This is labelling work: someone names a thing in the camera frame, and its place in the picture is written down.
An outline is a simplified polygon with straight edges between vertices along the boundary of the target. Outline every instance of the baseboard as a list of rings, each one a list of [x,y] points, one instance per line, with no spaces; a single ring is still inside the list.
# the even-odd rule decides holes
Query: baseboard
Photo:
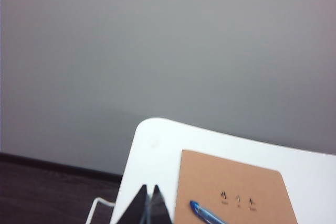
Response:
[[[56,172],[85,176],[95,179],[103,179],[121,183],[122,175],[101,172],[98,170],[86,169],[70,165],[62,165],[48,161],[42,161],[34,158],[21,157],[7,153],[0,153],[0,162],[8,162],[18,165],[25,165],[39,169],[53,170]]]

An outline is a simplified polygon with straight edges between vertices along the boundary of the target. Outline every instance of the notebook cover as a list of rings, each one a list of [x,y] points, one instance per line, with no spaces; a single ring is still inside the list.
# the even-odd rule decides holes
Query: notebook cover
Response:
[[[204,224],[190,200],[229,224],[297,224],[276,170],[183,150],[178,184],[175,224]]]

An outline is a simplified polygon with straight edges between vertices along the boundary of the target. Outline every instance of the gray wall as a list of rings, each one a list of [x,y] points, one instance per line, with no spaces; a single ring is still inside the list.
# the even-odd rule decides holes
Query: gray wall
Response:
[[[2,0],[2,152],[121,174],[162,116],[336,154],[335,42],[336,0]]]

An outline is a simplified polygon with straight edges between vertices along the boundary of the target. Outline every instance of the black object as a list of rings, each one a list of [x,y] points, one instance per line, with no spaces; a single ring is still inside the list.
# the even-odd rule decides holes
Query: black object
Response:
[[[117,224],[172,224],[169,213],[156,185],[152,198],[147,194],[147,186],[142,185]]]

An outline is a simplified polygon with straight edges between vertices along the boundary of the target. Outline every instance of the white wire rack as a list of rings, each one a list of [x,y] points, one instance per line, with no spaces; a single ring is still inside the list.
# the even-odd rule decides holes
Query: white wire rack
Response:
[[[88,218],[86,219],[86,222],[85,224],[90,224],[91,223],[91,220],[92,220],[92,216],[94,214],[94,211],[96,209],[96,206],[97,206],[97,203],[100,202],[108,207],[111,207],[113,208],[115,206],[115,203],[114,202],[109,202],[103,198],[100,198],[100,197],[97,197],[94,199],[93,203],[92,203],[92,206],[91,206],[91,209],[90,209],[90,212],[89,212],[89,215],[88,215]]]

